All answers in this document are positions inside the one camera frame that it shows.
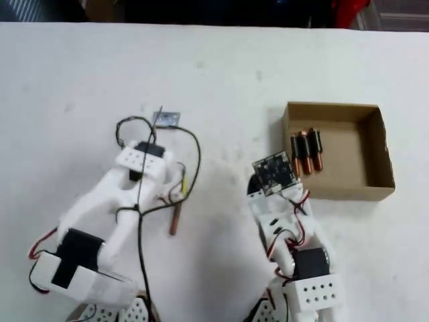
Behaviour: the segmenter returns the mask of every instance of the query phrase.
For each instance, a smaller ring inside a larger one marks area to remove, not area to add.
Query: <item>wire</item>
[[[121,147],[123,147],[125,145],[123,145],[123,146],[121,145],[121,144],[123,144],[123,141],[121,139],[119,139],[119,129],[120,129],[120,126],[122,125],[122,123],[124,123],[124,122],[125,121],[123,120],[123,121],[121,121],[121,122],[118,123],[118,125],[117,125],[117,131],[116,131],[117,142],[118,142],[119,146],[121,146]],[[193,178],[193,180],[191,182],[191,185],[189,187],[188,192],[180,200],[174,201],[173,203],[170,203],[170,204],[167,204],[167,205],[157,206],[157,207],[148,209],[148,210],[146,210],[144,212],[141,212],[140,209],[139,209],[139,197],[140,197],[141,186],[142,186],[143,176],[144,176],[145,158],[146,158],[146,155],[147,155],[147,149],[148,149],[148,146],[149,146],[149,142],[150,142],[150,139],[151,139],[152,136],[154,137],[154,143],[156,142],[156,131],[155,131],[155,129],[154,129],[154,127],[152,125],[150,125],[150,127],[151,127],[151,133],[150,133],[150,135],[149,135],[149,137],[147,139],[147,145],[146,145],[146,149],[145,149],[145,152],[144,152],[142,171],[141,171],[141,180],[140,180],[140,185],[139,185],[139,192],[138,192],[138,195],[137,195],[137,203],[136,203],[136,205],[134,207],[121,207],[121,208],[117,209],[116,214],[115,214],[115,218],[117,220],[117,216],[118,216],[119,212],[122,211],[122,210],[132,210],[132,211],[137,211],[139,213],[139,224],[138,224],[138,229],[137,229],[137,247],[138,247],[138,252],[139,252],[140,268],[141,268],[141,273],[143,274],[143,280],[144,280],[144,283],[145,283],[146,295],[147,295],[147,301],[148,301],[148,303],[151,303],[151,296],[150,296],[150,290],[149,290],[149,281],[148,281],[148,278],[147,278],[147,272],[146,272],[144,258],[143,258],[143,250],[142,250],[142,245],[141,245],[141,240],[142,240],[142,238],[141,238],[141,229],[142,229],[142,225],[143,225],[143,218],[147,214],[152,213],[154,211],[161,210],[161,209],[167,209],[167,208],[170,208],[170,207],[175,207],[176,205],[179,205],[180,203],[183,203],[186,199],[188,199],[189,196],[190,196],[190,193],[192,192],[192,189],[194,188],[196,179],[198,178],[198,175],[199,175],[199,172],[200,172],[200,165],[201,165],[201,147],[200,147],[200,142],[198,141],[198,138],[196,137],[196,135],[192,131],[190,131],[189,129],[185,129],[183,127],[173,126],[173,125],[168,126],[168,127],[161,127],[161,129],[178,129],[178,130],[183,131],[183,132],[185,132],[185,133],[187,133],[187,134],[189,134],[189,135],[192,136],[192,138],[195,141],[196,148],[197,148],[197,151],[198,151],[198,162],[197,162],[197,166],[196,166],[196,170],[195,170],[195,175],[194,175],[194,178]],[[148,308],[148,314],[149,314],[149,322],[155,321],[151,307]]]
[[[143,177],[145,174],[145,164],[146,164],[146,156],[147,156],[147,150],[149,149],[149,145],[150,145],[150,139],[153,136],[154,137],[154,141],[152,142],[152,144],[156,143],[156,131],[155,131],[155,124],[157,122],[157,120],[160,118],[162,112],[162,106],[160,107],[160,110],[158,111],[158,114],[156,115],[156,118],[154,120],[154,125],[151,126],[151,131],[149,134],[149,138],[147,139],[147,144],[146,144],[146,148],[145,148],[145,154],[143,155],[143,163],[141,164],[141,179],[140,179],[140,183],[139,183],[139,191],[137,192],[137,202],[136,205],[139,208],[139,212],[140,212],[140,192],[141,192],[141,186],[143,184]]]
[[[85,321],[91,320],[97,313],[97,306],[95,304],[93,305],[94,305],[94,312],[90,316],[85,317],[84,319],[68,320],[66,322],[85,322]]]
[[[280,230],[280,231],[277,233],[277,235],[275,235],[275,237],[274,237],[273,241],[271,242],[271,245],[270,245],[270,246],[268,247],[268,249],[267,249],[267,257],[268,257],[269,259],[271,258],[271,255],[273,254],[274,246],[275,246],[275,243],[277,242],[278,237],[279,237],[281,234],[283,234],[284,232],[291,233],[291,234],[292,234],[292,236],[295,238],[295,242],[296,242],[296,240],[298,240],[298,239],[296,238],[296,236],[294,235],[294,233],[293,233],[291,230],[289,230],[289,229],[282,229],[282,230]]]
[[[196,170],[195,170],[194,179],[192,180],[192,183],[189,187],[188,193],[186,193],[182,199],[180,199],[179,201],[175,201],[173,203],[170,203],[168,205],[162,205],[162,206],[151,208],[147,211],[144,211],[143,213],[139,212],[139,225],[138,225],[138,229],[137,229],[137,247],[138,247],[138,251],[139,251],[140,268],[141,268],[141,272],[143,274],[143,278],[145,280],[147,300],[149,301],[149,303],[151,303],[150,291],[149,291],[149,282],[147,281],[147,273],[146,273],[146,268],[145,268],[145,264],[144,264],[143,250],[142,250],[142,245],[141,245],[141,228],[143,225],[143,218],[147,214],[152,213],[154,211],[161,210],[161,209],[167,209],[170,207],[175,207],[176,205],[179,205],[180,203],[183,203],[186,199],[188,199],[190,196],[190,193],[192,192],[192,189],[194,188],[196,179],[198,178],[198,174],[200,172],[200,165],[201,165],[200,142],[198,141],[198,138],[196,137],[196,135],[192,131],[185,129],[183,127],[178,127],[178,126],[163,127],[163,129],[179,129],[180,131],[184,131],[184,132],[190,134],[194,138],[196,148],[198,150],[198,162],[197,162],[197,166],[196,166]],[[155,321],[151,309],[149,310],[149,321]]]
[[[284,300],[286,302],[286,322],[289,322],[289,302],[286,294],[283,293]]]
[[[33,281],[32,281],[32,274],[33,274],[33,270],[34,270],[34,268],[36,267],[36,264],[37,264],[37,262],[34,262],[34,264],[33,264],[33,266],[32,266],[32,269],[31,269],[31,270],[29,270],[29,274],[28,274],[28,281],[29,281],[29,284],[32,286],[32,288],[34,288],[34,290],[35,290],[36,292],[39,292],[40,294],[46,295],[46,294],[48,294],[48,293],[49,293],[49,290],[44,290],[44,289],[42,289],[42,288],[38,287],[38,286],[37,286],[36,284],[34,284],[34,283],[33,283]]]
[[[134,121],[136,119],[144,121],[147,124],[147,126],[149,126],[149,128],[150,128],[150,135],[154,136],[154,143],[156,143],[156,131],[155,131],[155,127],[149,122],[149,120],[146,119],[145,117],[142,117],[142,116],[130,116],[130,117],[126,117],[125,119],[122,119],[121,121],[119,121],[116,124],[115,137],[116,137],[116,142],[118,143],[118,146],[121,147],[121,149],[125,148],[125,143],[124,143],[124,141],[121,139],[121,137],[119,135],[119,132],[121,130],[121,126],[124,123],[130,122],[130,121]]]
[[[181,186],[181,188],[180,188],[180,190],[182,191],[183,190],[183,182],[184,182],[184,180],[185,180],[185,175],[186,175],[186,166],[183,164],[183,163],[181,163],[181,162],[177,162],[177,163],[179,163],[181,166],[182,166],[182,180],[180,180],[177,184],[175,184],[169,191],[168,191],[168,200],[169,200],[169,202],[170,203],[173,203],[173,200],[172,200],[172,192],[173,192],[173,190],[175,189],[175,188],[177,188],[178,186],[179,186],[179,184],[180,184],[180,186]]]
[[[35,252],[36,248],[42,243],[44,240],[47,240],[49,237],[54,235],[56,231],[58,230],[58,227],[55,227],[53,230],[49,231],[45,236],[37,240],[34,245],[30,248],[28,252],[28,258],[30,260],[37,260],[40,257],[40,253],[43,252],[43,250],[40,250],[38,252]]]

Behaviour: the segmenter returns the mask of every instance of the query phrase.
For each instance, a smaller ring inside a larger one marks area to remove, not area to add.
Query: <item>circuit board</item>
[[[252,166],[266,197],[298,183],[286,152],[268,156]]]

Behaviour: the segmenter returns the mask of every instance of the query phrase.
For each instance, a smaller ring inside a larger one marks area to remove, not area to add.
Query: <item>white tabletop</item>
[[[63,321],[75,307],[30,288],[27,251],[112,165],[115,122],[160,105],[182,113],[203,160],[178,235],[168,237],[167,216],[145,222],[156,307],[163,322],[241,321],[273,270],[247,180],[252,161],[281,150],[287,101],[381,107],[396,192],[312,205],[341,260],[351,321],[427,321],[428,34],[0,24],[0,44],[5,321]],[[161,142],[192,171],[190,138],[163,133]]]

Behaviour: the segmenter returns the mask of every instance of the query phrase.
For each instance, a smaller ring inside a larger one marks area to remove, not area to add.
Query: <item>open cardboard box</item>
[[[302,174],[313,198],[379,201],[395,190],[381,112],[376,105],[289,102],[284,147],[290,136],[320,130],[323,171]]]

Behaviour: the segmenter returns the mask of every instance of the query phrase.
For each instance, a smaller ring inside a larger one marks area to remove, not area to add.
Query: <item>black wire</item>
[[[28,274],[28,281],[29,281],[29,284],[32,286],[32,288],[34,288],[34,290],[36,290],[37,292],[39,292],[40,294],[43,294],[43,295],[46,295],[46,294],[48,294],[49,293],[49,291],[48,290],[44,290],[44,289],[42,289],[42,288],[40,288],[40,287],[38,287],[37,285],[35,285],[34,283],[33,283],[33,281],[32,281],[32,274],[33,274],[33,270],[34,270],[34,268],[36,267],[36,264],[37,264],[37,261],[36,262],[34,262],[34,264],[33,264],[33,266],[32,266],[32,269],[31,270],[29,270],[29,274]]]
[[[290,203],[291,203],[295,208],[297,208],[297,210],[301,211],[305,216],[307,216],[307,213],[306,213],[306,212],[305,212],[305,210],[301,207],[301,204],[296,203],[295,201],[293,201],[293,200],[291,200],[291,199],[289,199],[289,198],[286,198],[285,196],[283,196],[283,194],[282,194],[282,192],[281,192],[281,191],[279,191],[278,195],[279,195],[281,198],[283,198],[284,200],[289,201],[289,202],[290,202]]]
[[[168,127],[162,127],[162,129],[178,129],[180,131],[183,131],[185,133],[190,134],[192,136],[192,138],[194,139],[194,141],[195,141],[196,148],[198,150],[198,162],[197,162],[197,166],[196,166],[196,170],[195,170],[194,179],[192,180],[192,183],[191,183],[191,185],[190,185],[190,187],[188,189],[188,192],[184,195],[184,197],[182,199],[180,199],[178,201],[175,201],[175,202],[170,203],[168,205],[162,205],[162,206],[151,208],[151,209],[149,209],[147,211],[144,211],[143,213],[140,212],[140,210],[139,210],[139,204],[138,204],[139,195],[138,195],[137,196],[137,204],[134,207],[122,207],[122,208],[119,208],[116,211],[116,214],[115,214],[115,216],[117,218],[118,213],[120,211],[122,211],[122,210],[134,210],[134,211],[137,211],[139,213],[139,225],[138,225],[138,229],[137,229],[137,247],[138,247],[138,251],[139,251],[139,261],[140,261],[141,273],[143,274],[143,279],[144,279],[145,288],[146,288],[146,294],[147,294],[147,301],[149,303],[151,303],[151,296],[150,296],[150,290],[149,290],[149,281],[148,281],[148,278],[147,278],[147,272],[146,272],[146,267],[145,267],[144,258],[143,258],[143,249],[142,249],[142,245],[141,245],[141,240],[142,240],[142,238],[141,238],[141,228],[142,228],[142,225],[143,225],[143,217],[146,216],[147,214],[152,213],[152,212],[157,211],[157,210],[167,209],[167,208],[170,208],[170,207],[175,207],[176,205],[179,205],[180,203],[183,203],[186,199],[188,199],[188,197],[190,196],[190,193],[192,192],[192,189],[194,188],[196,179],[198,178],[198,174],[200,172],[200,165],[201,165],[201,147],[200,147],[200,142],[198,141],[198,138],[196,137],[196,135],[192,131],[190,131],[188,129],[185,129],[183,127],[173,126],[173,125],[172,126],[168,126]],[[148,143],[149,143],[149,141],[150,141],[150,139],[151,139],[151,137],[152,137],[153,134],[155,134],[155,131],[154,132],[151,131],[151,133],[149,135],[149,138],[147,140]],[[145,151],[144,158],[146,157],[147,147],[148,146],[149,146],[149,144],[146,146],[146,151]],[[141,185],[141,183],[143,181],[144,160],[145,159],[143,159],[143,168],[142,168],[142,175],[141,175],[140,185]],[[154,315],[152,313],[151,307],[149,307],[149,309],[148,309],[148,314],[149,314],[149,322],[155,321],[155,318],[154,318]]]
[[[149,128],[150,128],[150,134],[154,136],[154,143],[156,143],[156,131],[155,131],[155,127],[149,122],[149,120],[147,120],[145,117],[142,117],[142,116],[130,116],[130,117],[127,117],[125,119],[122,119],[121,121],[119,121],[116,124],[115,137],[116,137],[116,142],[118,143],[118,146],[121,147],[121,149],[123,149],[125,147],[124,141],[119,136],[119,131],[121,130],[121,126],[124,123],[130,122],[130,121],[134,121],[136,119],[144,121],[147,124],[147,126],[149,126]]]
[[[189,187],[188,193],[186,193],[186,195],[180,199],[179,201],[175,201],[173,203],[170,203],[169,205],[162,205],[162,206],[158,206],[158,207],[154,207],[152,209],[149,209],[147,211],[144,211],[143,213],[139,213],[139,226],[138,226],[138,230],[137,230],[137,247],[139,250],[139,261],[140,261],[140,268],[141,268],[141,273],[143,274],[143,278],[145,280],[145,287],[146,287],[146,293],[147,293],[147,300],[149,301],[149,303],[151,303],[151,298],[150,298],[150,292],[149,292],[149,282],[147,280],[147,273],[146,273],[146,267],[145,267],[145,262],[143,259],[143,250],[142,250],[142,245],[141,245],[141,228],[143,225],[143,217],[146,216],[149,213],[152,213],[154,211],[160,210],[160,209],[167,209],[170,207],[175,207],[176,205],[179,205],[180,203],[183,203],[189,196],[190,193],[192,192],[192,189],[194,188],[196,179],[198,178],[198,174],[200,172],[200,165],[201,165],[201,147],[200,147],[200,142],[198,141],[198,138],[196,137],[196,135],[191,132],[188,129],[184,129],[183,127],[178,127],[178,126],[174,126],[174,127],[165,127],[166,129],[179,129],[180,131],[184,131],[188,134],[190,134],[194,140],[195,140],[195,144],[198,150],[198,163],[196,166],[196,171],[195,171],[195,175],[194,175],[194,179],[192,180],[192,183]],[[149,308],[149,321],[155,321],[153,313],[151,311],[151,308]]]
[[[289,302],[286,294],[283,293],[284,300],[286,301],[286,322],[289,322]]]
[[[182,191],[183,190],[183,182],[185,181],[185,176],[186,176],[186,166],[183,164],[183,163],[181,163],[181,162],[177,162],[177,163],[179,163],[181,166],[182,166],[182,180],[181,181],[179,181],[177,184],[175,184],[169,191],[168,191],[168,201],[170,202],[170,203],[172,203],[173,202],[173,200],[172,200],[172,192],[173,192],[173,190],[175,189],[175,188],[177,188],[179,185],[180,185],[180,190]]]

